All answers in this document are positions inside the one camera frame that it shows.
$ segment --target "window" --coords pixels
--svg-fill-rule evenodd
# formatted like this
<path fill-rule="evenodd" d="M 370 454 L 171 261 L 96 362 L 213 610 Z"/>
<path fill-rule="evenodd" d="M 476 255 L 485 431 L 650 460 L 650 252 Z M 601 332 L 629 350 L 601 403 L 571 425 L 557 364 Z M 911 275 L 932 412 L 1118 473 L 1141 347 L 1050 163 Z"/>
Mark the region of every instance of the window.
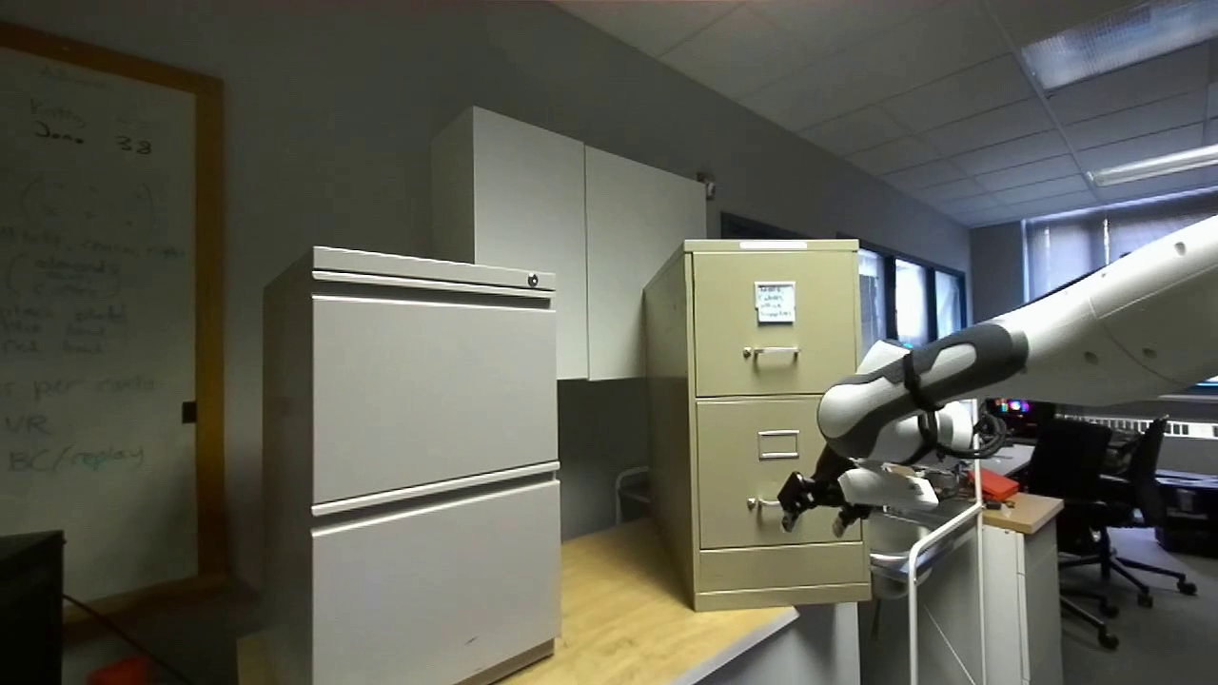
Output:
<path fill-rule="evenodd" d="M 957 333 L 964 327 L 964 275 L 938 271 L 938 333 Z"/>
<path fill-rule="evenodd" d="M 1024 301 L 1035 301 L 1104 261 L 1137 252 L 1213 213 L 1213 200 L 1157 205 L 1137 213 L 1094 213 L 1069 219 L 1024 219 Z"/>
<path fill-rule="evenodd" d="M 929 282 L 925 282 L 925 267 L 911 261 L 911 260 L 893 260 L 893 320 L 897 320 L 897 343 L 902 347 L 922 347 L 932 337 L 932 320 L 929 320 Z"/>
<path fill-rule="evenodd" d="M 860 288 L 864 350 L 880 337 L 922 347 L 968 327 L 968 288 L 958 271 L 864 248 Z"/>
<path fill-rule="evenodd" d="M 860 252 L 864 350 L 888 337 L 888 279 L 877 252 Z"/>

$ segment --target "table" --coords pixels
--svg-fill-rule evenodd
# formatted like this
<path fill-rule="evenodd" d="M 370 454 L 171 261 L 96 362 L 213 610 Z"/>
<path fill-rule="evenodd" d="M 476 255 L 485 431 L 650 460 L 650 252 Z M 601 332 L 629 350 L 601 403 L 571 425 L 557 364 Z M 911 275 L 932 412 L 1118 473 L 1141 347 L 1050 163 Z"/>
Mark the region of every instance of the table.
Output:
<path fill-rule="evenodd" d="M 984 508 L 983 521 L 1024 536 L 1043 531 L 1063 513 L 1063 498 L 1020 490 L 1005 504 Z"/>
<path fill-rule="evenodd" d="M 510 676 L 698 681 L 794 625 L 794 610 L 693 611 L 650 521 L 564 545 L 564 620 L 557 655 Z"/>

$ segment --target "floor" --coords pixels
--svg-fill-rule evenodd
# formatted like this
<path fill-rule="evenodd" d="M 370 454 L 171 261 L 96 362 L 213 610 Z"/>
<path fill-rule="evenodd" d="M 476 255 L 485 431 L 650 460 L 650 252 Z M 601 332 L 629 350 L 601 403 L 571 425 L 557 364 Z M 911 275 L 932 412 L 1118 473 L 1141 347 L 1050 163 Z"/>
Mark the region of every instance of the floor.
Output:
<path fill-rule="evenodd" d="M 1198 588 L 1187 596 L 1172 579 L 1141 574 L 1154 586 L 1154 603 L 1144 610 L 1124 579 L 1110 579 L 1118 603 L 1110 631 L 1118 645 L 1104 652 L 1090 625 L 1063 617 L 1067 685 L 1218 681 L 1218 560 L 1172 554 L 1151 530 L 1114 531 L 1114 546 L 1129 560 L 1180 567 Z"/>

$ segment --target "wall cabinet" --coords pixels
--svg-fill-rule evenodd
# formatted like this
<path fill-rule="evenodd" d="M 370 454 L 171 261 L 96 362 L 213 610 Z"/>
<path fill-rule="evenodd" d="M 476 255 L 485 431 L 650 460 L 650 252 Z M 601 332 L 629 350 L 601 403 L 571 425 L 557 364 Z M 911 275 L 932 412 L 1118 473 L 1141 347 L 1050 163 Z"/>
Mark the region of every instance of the wall cabinet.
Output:
<path fill-rule="evenodd" d="M 495 109 L 433 140 L 433 252 L 553 271 L 558 381 L 644 378 L 644 288 L 709 233 L 705 185 Z"/>

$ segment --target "ceiling light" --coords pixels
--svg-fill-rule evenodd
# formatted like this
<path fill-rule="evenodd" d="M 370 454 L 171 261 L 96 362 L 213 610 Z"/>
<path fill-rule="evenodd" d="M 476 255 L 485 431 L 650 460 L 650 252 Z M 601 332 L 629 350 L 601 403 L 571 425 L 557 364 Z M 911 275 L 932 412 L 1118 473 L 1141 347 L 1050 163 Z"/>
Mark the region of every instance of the ceiling light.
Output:
<path fill-rule="evenodd" d="M 1020 49 L 1038 88 L 1067 88 L 1218 34 L 1213 0 L 1162 0 L 1109 22 L 1077 26 Z"/>
<path fill-rule="evenodd" d="M 1175 192 L 1151 192 L 1151 197 L 1127 197 L 1127 200 L 1109 200 L 1109 205 L 1077 205 L 1077 208 L 1063 208 L 1063 213 L 1024 218 L 1024 224 L 1081 219 L 1081 218 L 1096 218 L 1096 213 L 1124 213 L 1124 208 L 1172 205 L 1172 200 L 1195 200 L 1195 197 L 1218 197 L 1218 185 L 1190 185 L 1190 190 L 1175 190 Z"/>
<path fill-rule="evenodd" d="M 1185 149 L 1172 157 L 1151 157 L 1151 158 L 1134 158 L 1134 163 L 1118 163 L 1118 166 L 1099 166 L 1099 171 L 1090 171 L 1090 183 L 1114 185 L 1114 183 L 1180 173 L 1180 171 L 1213 166 L 1213 163 L 1218 163 L 1218 144 L 1208 144 L 1208 149 Z"/>

